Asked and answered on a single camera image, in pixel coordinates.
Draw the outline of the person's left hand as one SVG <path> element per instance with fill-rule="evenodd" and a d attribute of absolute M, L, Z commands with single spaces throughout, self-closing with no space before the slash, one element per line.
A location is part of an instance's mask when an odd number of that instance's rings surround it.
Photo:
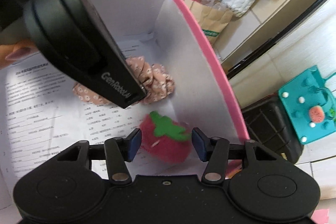
<path fill-rule="evenodd" d="M 1 45 L 0 49 L 0 69 L 8 67 L 12 63 L 38 51 L 34 42 L 29 39 L 24 39 L 11 45 Z"/>

